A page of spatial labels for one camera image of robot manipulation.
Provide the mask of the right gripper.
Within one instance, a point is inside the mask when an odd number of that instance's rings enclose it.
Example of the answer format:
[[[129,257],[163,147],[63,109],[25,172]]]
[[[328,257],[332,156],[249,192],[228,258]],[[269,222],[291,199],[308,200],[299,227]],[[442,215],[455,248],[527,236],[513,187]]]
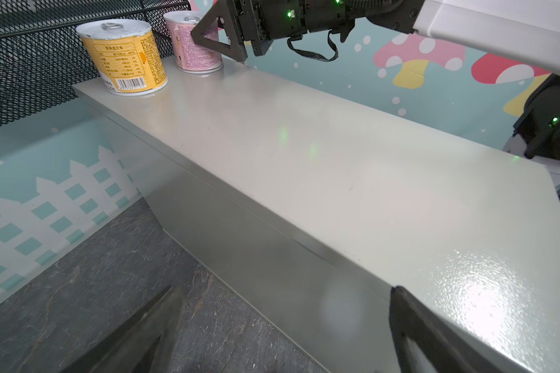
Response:
[[[196,45],[244,63],[250,42],[255,56],[264,56],[274,40],[302,37],[306,33],[304,1],[219,0],[194,26]]]

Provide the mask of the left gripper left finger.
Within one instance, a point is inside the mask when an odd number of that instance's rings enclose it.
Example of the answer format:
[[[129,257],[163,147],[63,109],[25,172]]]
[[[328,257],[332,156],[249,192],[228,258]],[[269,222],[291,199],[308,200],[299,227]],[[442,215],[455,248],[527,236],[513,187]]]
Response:
[[[63,371],[169,371],[183,310],[179,287],[166,287]]]

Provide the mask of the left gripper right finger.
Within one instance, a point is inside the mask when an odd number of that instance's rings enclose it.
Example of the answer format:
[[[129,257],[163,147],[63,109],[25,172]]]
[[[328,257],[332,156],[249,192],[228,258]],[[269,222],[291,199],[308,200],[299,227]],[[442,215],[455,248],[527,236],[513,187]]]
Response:
[[[412,293],[390,289],[390,331],[402,372],[508,372],[505,357],[451,328]]]

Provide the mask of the pink label can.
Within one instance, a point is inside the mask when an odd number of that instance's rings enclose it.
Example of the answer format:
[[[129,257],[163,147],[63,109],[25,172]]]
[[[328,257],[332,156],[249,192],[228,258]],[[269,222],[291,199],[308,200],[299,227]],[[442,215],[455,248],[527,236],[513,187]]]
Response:
[[[163,15],[169,30],[177,68],[190,74],[209,74],[222,68],[222,56],[197,45],[191,31],[201,21],[204,12],[173,11]]]

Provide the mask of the yellow label can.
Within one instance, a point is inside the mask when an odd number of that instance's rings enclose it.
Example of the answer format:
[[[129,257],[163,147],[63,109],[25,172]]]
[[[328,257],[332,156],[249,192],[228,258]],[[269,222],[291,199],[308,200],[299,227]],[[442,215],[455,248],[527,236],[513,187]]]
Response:
[[[98,20],[76,27],[106,89],[142,96],[168,83],[152,27],[141,20]]]

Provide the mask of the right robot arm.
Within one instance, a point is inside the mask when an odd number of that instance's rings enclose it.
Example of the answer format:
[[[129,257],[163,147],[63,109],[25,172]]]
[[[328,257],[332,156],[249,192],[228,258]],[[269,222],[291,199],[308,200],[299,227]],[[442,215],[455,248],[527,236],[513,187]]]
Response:
[[[513,133],[524,140],[525,157],[560,161],[560,1],[218,1],[191,36],[244,62],[247,44],[262,56],[274,40],[293,44],[308,33],[346,40],[363,18],[404,35],[484,51],[473,68],[479,82],[503,82],[515,72],[534,78]]]

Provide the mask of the beige metal cabinet counter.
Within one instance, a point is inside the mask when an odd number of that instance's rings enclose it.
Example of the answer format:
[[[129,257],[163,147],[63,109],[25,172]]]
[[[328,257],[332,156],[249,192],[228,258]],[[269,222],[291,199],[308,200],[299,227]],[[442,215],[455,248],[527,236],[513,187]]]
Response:
[[[234,62],[75,85],[163,230],[331,372],[396,372],[402,286],[508,371],[560,372],[560,201],[538,163]]]

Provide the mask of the black mesh wall basket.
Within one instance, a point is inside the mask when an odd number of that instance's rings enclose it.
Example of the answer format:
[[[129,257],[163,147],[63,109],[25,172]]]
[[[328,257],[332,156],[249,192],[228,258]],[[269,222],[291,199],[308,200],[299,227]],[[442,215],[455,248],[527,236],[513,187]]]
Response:
[[[163,16],[194,1],[0,1],[0,127],[76,98],[73,85],[98,77],[76,27],[112,19],[146,21],[162,57],[172,54]]]

